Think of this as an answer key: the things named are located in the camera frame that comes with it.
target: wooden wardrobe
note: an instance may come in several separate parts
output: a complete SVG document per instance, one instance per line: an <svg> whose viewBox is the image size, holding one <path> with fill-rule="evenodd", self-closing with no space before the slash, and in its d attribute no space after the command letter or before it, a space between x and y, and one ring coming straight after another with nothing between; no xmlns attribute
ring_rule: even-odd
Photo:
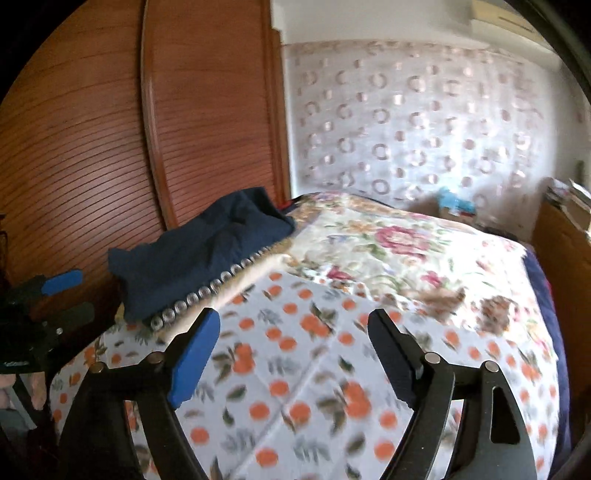
<svg viewBox="0 0 591 480"><path fill-rule="evenodd" d="M88 0L34 53L0 104L9 277L85 274L38 314L106 321L109 248L234 190L290 197L277 38L269 0Z"/></svg>

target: bed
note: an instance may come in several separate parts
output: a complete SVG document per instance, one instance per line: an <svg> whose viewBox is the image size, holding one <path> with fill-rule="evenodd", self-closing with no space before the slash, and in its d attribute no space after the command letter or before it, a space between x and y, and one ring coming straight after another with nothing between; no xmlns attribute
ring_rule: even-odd
<svg viewBox="0 0 591 480"><path fill-rule="evenodd" d="M267 262L251 285L216 305L222 333L193 398L177 410L204 469L240 480L379 478L411 418L367 335L368 314L384 308L425 351L500 365L546 479L557 443L557 456L564 450L568 390L566 370L557 374L559 330L545 324L553 309L543 274L531 282L522 261L531 253L344 193L304 196L289 215L297 230L271 252L281 262ZM91 364L132 365L165 348L118 315L53 378L58 433ZM157 479L137 407L126 408L142 471ZM430 478L444 477L461 410L455 401Z"/></svg>

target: folded fabric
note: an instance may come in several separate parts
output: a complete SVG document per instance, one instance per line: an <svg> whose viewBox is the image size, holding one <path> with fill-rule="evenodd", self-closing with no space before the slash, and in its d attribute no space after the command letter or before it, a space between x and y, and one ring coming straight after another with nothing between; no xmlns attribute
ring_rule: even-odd
<svg viewBox="0 0 591 480"><path fill-rule="evenodd" d="M218 199L153 244L110 249L109 271L122 281L125 319L141 320L165 309L293 232L294 221L257 187Z"/></svg>

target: navy blue cloth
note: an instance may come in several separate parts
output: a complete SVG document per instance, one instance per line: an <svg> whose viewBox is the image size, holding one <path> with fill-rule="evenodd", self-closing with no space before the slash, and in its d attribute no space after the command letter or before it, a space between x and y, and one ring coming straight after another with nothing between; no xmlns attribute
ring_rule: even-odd
<svg viewBox="0 0 591 480"><path fill-rule="evenodd" d="M564 342L560 333L560 325L558 324L558 318L556 318L554 302L552 301L552 295L544 271L534 253L529 249L527 255L523 259L523 263L527 271L527 276L530 279L531 286L534 289L535 298L540 306L542 318L544 319L548 333L552 338L554 351L558 356L556 368L558 370L558 395L560 397L560 405L558 411L558 436L556 438L556 450L554 451L554 461L552 462L551 468L551 472L555 472L566 461L571 451L569 424L569 372L566 368L566 354L564 353Z"/></svg>
<svg viewBox="0 0 591 480"><path fill-rule="evenodd" d="M220 198L153 244L110 249L109 271L122 282L125 319L162 311L294 230L294 221L257 187Z"/></svg>

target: dark blue bedsheet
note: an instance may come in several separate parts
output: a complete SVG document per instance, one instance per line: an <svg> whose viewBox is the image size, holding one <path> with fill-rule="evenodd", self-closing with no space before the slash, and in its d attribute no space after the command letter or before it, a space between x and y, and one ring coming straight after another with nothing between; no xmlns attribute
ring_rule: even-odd
<svg viewBox="0 0 591 480"><path fill-rule="evenodd" d="M535 254L528 249L527 256L523 263L530 279L531 286L534 289L535 298L540 306L540 311L548 333L554 343L554 351L558 355L556 364L558 370L558 394L560 396L560 411L558 413L558 437L556 439L556 451L554 452L554 461L552 462L551 473L555 472L568 458L571 451L570 443L570 391L569 391L569 373L566 368L566 355L564 353L564 342L560 334L560 326L554 302L548 286L548 281L544 271L538 262Z"/></svg>

